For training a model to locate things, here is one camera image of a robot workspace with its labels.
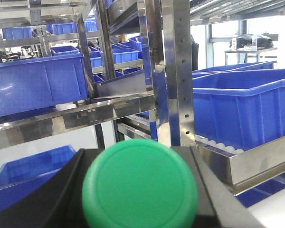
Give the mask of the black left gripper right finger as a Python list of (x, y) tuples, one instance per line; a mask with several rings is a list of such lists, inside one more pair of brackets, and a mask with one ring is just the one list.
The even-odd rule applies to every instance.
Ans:
[(193, 228), (263, 228), (204, 162), (196, 145), (173, 146), (196, 180), (198, 209)]

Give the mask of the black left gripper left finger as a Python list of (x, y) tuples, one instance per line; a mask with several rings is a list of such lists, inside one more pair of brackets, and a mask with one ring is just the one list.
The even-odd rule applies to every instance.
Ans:
[(87, 228), (82, 186), (101, 149), (80, 149), (50, 180), (0, 212), (0, 228)]

